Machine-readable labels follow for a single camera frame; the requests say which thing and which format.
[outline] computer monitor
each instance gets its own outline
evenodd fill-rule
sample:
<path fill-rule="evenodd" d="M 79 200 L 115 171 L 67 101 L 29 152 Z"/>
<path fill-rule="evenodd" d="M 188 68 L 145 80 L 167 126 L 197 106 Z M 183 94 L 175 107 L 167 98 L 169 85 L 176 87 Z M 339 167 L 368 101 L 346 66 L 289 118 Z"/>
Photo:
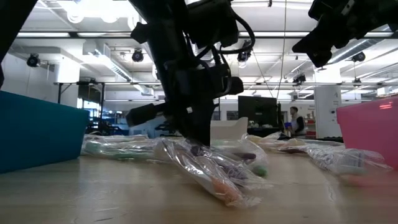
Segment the computer monitor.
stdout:
<path fill-rule="evenodd" d="M 258 96 L 239 96 L 238 113 L 239 118 L 247 117 L 249 121 L 260 126 L 269 124 L 278 127 L 277 122 L 277 100 Z"/>

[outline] teal bin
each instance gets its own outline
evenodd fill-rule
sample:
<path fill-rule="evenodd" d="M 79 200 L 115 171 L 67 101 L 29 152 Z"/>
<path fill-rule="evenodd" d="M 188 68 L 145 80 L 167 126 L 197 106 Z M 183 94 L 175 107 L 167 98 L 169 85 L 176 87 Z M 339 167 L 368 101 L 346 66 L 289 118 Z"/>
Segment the teal bin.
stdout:
<path fill-rule="evenodd" d="M 76 159 L 88 111 L 0 91 L 0 173 Z"/>

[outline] table surface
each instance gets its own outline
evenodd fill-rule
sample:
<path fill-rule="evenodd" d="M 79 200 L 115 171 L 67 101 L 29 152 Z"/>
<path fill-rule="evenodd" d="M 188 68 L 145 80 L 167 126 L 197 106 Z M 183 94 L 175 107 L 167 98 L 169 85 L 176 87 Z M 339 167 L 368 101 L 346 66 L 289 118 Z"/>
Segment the table surface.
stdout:
<path fill-rule="evenodd" d="M 80 157 L 1 174 L 0 223 L 398 223 L 396 173 L 353 186 L 306 156 L 269 160 L 274 187 L 246 210 L 225 207 L 168 164 Z"/>

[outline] person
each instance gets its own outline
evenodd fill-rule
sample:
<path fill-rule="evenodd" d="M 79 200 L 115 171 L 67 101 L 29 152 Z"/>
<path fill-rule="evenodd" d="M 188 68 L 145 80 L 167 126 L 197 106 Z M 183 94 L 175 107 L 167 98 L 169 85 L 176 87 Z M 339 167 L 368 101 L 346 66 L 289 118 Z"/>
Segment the person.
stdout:
<path fill-rule="evenodd" d="M 305 138 L 305 121 L 303 116 L 299 115 L 299 109 L 295 106 L 290 108 L 290 114 L 292 115 L 292 129 L 290 130 L 295 138 Z"/>

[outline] pink bin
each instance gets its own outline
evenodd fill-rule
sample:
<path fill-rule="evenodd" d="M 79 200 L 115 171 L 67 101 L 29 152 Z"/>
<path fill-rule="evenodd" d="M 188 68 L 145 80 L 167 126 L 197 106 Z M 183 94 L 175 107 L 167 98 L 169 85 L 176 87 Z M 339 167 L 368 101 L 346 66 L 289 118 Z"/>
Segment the pink bin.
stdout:
<path fill-rule="evenodd" d="M 398 169 L 398 97 L 338 108 L 337 120 L 347 148 L 378 152 Z"/>

